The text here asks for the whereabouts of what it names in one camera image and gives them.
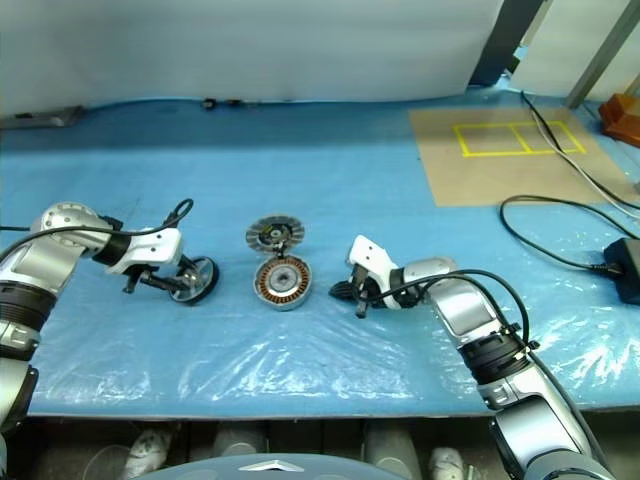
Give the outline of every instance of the circular saw blade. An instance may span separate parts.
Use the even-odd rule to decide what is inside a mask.
[[[271,215],[255,222],[247,230],[247,243],[258,252],[285,253],[302,242],[304,227],[287,215]]]

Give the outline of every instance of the white wall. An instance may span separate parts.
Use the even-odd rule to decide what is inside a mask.
[[[502,0],[0,0],[2,114],[461,93]]]

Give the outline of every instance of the cardboard sheet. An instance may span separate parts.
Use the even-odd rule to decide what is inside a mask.
[[[571,112],[540,111],[578,164],[623,198],[638,201],[625,173]],[[412,110],[410,118],[438,206],[492,205],[523,193],[602,201],[550,149],[527,109]]]

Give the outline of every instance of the power cord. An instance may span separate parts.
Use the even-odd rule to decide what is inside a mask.
[[[520,316],[522,318],[522,337],[523,337],[524,343],[528,344],[529,330],[530,330],[529,313],[527,312],[527,308],[525,307],[524,302],[520,298],[520,295],[518,295],[518,292],[516,292],[515,288],[513,288],[504,278],[502,278],[501,276],[493,272],[489,272],[486,270],[464,269],[464,270],[456,270],[450,273],[443,273],[441,275],[429,275],[427,277],[418,278],[416,280],[412,280],[410,282],[404,283],[402,285],[399,285],[398,287],[389,289],[385,292],[380,293],[379,295],[374,295],[371,297],[369,296],[363,297],[359,294],[359,292],[356,291],[354,292],[354,298],[356,300],[360,300],[361,302],[372,304],[372,303],[379,302],[380,300],[390,295],[395,295],[400,292],[406,292],[408,291],[409,288],[417,287],[418,295],[415,299],[415,305],[417,305],[422,300],[424,300],[427,294],[427,290],[431,288],[433,285],[435,285],[436,283],[442,280],[455,278],[458,280],[463,280],[465,282],[471,283],[472,285],[477,287],[478,290],[480,290],[487,297],[487,299],[491,303],[491,306],[496,311],[496,314],[498,314],[498,316],[501,316],[502,309],[498,306],[498,303],[495,301],[495,298],[493,297],[493,295],[489,293],[487,288],[482,283],[480,283],[478,280],[474,278],[468,277],[467,275],[481,275],[483,277],[491,278],[496,282],[498,282],[500,285],[502,285],[502,287],[507,292],[509,292],[509,295],[511,295],[511,298],[513,298],[520,312]]]
[[[120,235],[122,237],[138,237],[141,235],[149,235],[151,233],[157,233],[165,228],[170,228],[176,226],[180,220],[186,217],[191,209],[193,208],[193,200],[191,198],[185,198],[180,203],[178,203],[174,209],[169,213],[167,219],[162,222],[159,227],[152,228],[150,230],[139,230],[139,231],[123,231],[123,230],[111,230],[108,228],[98,228],[98,227],[60,227],[60,228],[52,228],[49,230],[43,230],[41,232],[32,233],[31,235],[27,235],[24,238],[12,243],[9,245],[2,253],[0,253],[0,264],[7,259],[7,257],[17,250],[19,247],[24,245],[25,243],[29,243],[32,240],[35,240],[40,237],[45,237],[47,235],[53,235],[56,233],[63,232],[95,232],[95,233],[108,233],[109,235]]]
[[[28,232],[29,227],[11,227],[8,225],[0,225],[0,232],[8,231],[8,232]]]
[[[468,277],[466,275],[482,275],[482,276],[491,278],[497,281],[498,283],[500,283],[500,285],[502,285],[509,292],[513,300],[516,302],[516,305],[518,306],[518,310],[520,311],[520,315],[522,317],[522,330],[523,330],[522,338],[516,333],[517,332],[516,327],[510,324],[507,321],[507,319],[504,317],[502,313],[502,309],[499,307],[498,302],[496,301],[495,297],[489,292],[489,290],[478,280]],[[534,342],[529,341],[529,329],[530,329],[529,314],[527,313],[527,309],[524,305],[524,302],[522,301],[522,299],[520,298],[516,290],[504,278],[500,277],[499,275],[496,275],[495,273],[488,272],[486,270],[477,270],[477,269],[457,270],[455,272],[445,273],[442,275],[431,275],[431,276],[419,278],[411,282],[404,283],[403,285],[400,285],[393,289],[387,290],[386,292],[380,293],[379,295],[375,295],[371,297],[362,297],[358,292],[354,292],[354,297],[356,298],[356,300],[360,300],[365,303],[375,303],[377,301],[382,300],[385,297],[388,297],[389,295],[395,295],[396,293],[406,292],[410,288],[418,287],[418,291],[419,291],[418,301],[421,301],[422,299],[424,299],[427,293],[427,290],[429,288],[431,288],[433,285],[435,285],[438,282],[441,282],[446,279],[451,279],[451,278],[464,280],[466,282],[471,283],[476,288],[478,288],[478,290],[480,290],[482,294],[487,298],[491,306],[494,308],[497,314],[498,320],[500,321],[504,329],[513,335],[513,337],[518,342],[520,348],[522,349],[522,352],[526,352],[526,354],[529,356],[531,361],[533,361],[533,363],[542,371],[542,373],[549,379],[551,384],[558,391],[558,394],[562,397],[563,401],[567,405],[567,408],[569,408],[569,410],[571,411],[571,414],[575,417],[576,421],[580,425],[580,428],[584,431],[584,434],[587,437],[587,441],[589,442],[592,453],[596,458],[596,460],[598,460],[598,462],[600,462],[600,464],[605,469],[607,469],[608,471],[611,471],[611,467],[609,467],[609,463],[607,462],[607,459],[602,450],[602,447],[600,446],[598,439],[593,434],[591,427],[589,426],[584,416],[582,415],[582,412],[580,411],[576,403],[573,401],[571,396],[564,389],[560,381],[555,377],[553,372],[551,372],[549,367],[547,367],[547,365],[540,359],[540,357],[538,357],[533,352],[534,349],[539,347],[539,344],[535,341]]]
[[[613,275],[613,276],[622,274],[622,271],[620,270],[620,268],[617,265],[580,263],[580,262],[576,262],[576,261],[570,260],[568,258],[564,258],[564,257],[558,255],[557,253],[554,253],[554,252],[544,248],[543,246],[535,243],[533,240],[530,240],[527,237],[525,237],[524,235],[522,235],[521,233],[519,233],[509,223],[509,221],[507,220],[507,217],[505,215],[506,206],[511,204],[511,203],[516,203],[516,202],[551,202],[551,203],[560,203],[560,204],[563,204],[563,205],[570,205],[570,206],[574,206],[574,207],[578,207],[578,208],[583,208],[585,210],[588,210],[588,211],[590,211],[592,213],[595,213],[595,214],[599,215],[600,217],[604,218],[611,225],[615,226],[617,229],[619,229],[621,232],[623,232],[624,234],[626,234],[630,238],[634,238],[636,240],[640,240],[640,237],[638,235],[636,235],[631,230],[627,229],[624,225],[619,223],[617,220],[615,220],[613,217],[611,217],[607,213],[603,212],[602,210],[598,210],[597,208],[592,207],[591,205],[587,205],[587,204],[584,204],[584,203],[574,202],[572,200],[565,200],[565,199],[562,199],[562,198],[545,197],[545,196],[542,196],[542,195],[514,195],[513,197],[507,198],[506,200],[504,200],[500,204],[500,209],[499,209],[500,222],[502,223],[504,228],[506,228],[509,231],[509,233],[511,233],[511,235],[516,237],[521,242],[523,242],[523,243],[529,245],[530,247],[538,250],[540,253],[543,253],[544,255],[547,255],[547,256],[553,258],[554,260],[557,260],[558,262],[564,263],[565,265],[569,265],[571,267],[581,268],[581,269],[584,269],[584,270],[589,270],[589,271],[592,271],[592,272],[603,273],[603,274],[608,274],[608,275]]]
[[[591,176],[575,160],[573,160],[571,157],[569,157],[569,155],[567,155],[567,153],[562,149],[562,146],[558,142],[558,139],[556,138],[555,134],[551,130],[551,127],[549,126],[549,124],[547,123],[545,118],[538,111],[538,109],[533,105],[533,103],[529,100],[529,98],[527,98],[527,96],[525,95],[524,91],[520,91],[520,97],[522,98],[522,100],[527,104],[527,106],[531,110],[531,114],[533,116],[533,119],[536,122],[538,130],[540,131],[540,135],[549,144],[551,149],[553,151],[555,151],[563,160],[565,160],[571,166],[571,168],[573,168],[580,175],[582,175],[584,177],[584,179],[587,181],[587,183],[589,184],[589,186],[591,186],[591,188],[593,188],[607,202],[609,202],[611,205],[613,205],[615,208],[620,210],[625,215],[628,215],[628,216],[633,217],[635,219],[640,219],[639,215],[636,215],[636,214],[626,210],[625,208],[621,207],[619,204],[626,205],[627,207],[630,207],[630,208],[633,208],[633,209],[636,209],[636,210],[640,210],[640,206],[636,205],[634,203],[628,202],[628,201],[624,200],[623,198],[621,198],[618,194],[616,194],[615,192],[611,191],[611,189],[607,188],[601,182],[599,182],[598,180],[593,178],[593,176]]]

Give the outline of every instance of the orange object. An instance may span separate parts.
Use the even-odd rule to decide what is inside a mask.
[[[640,98],[615,94],[598,110],[602,133],[640,148]]]

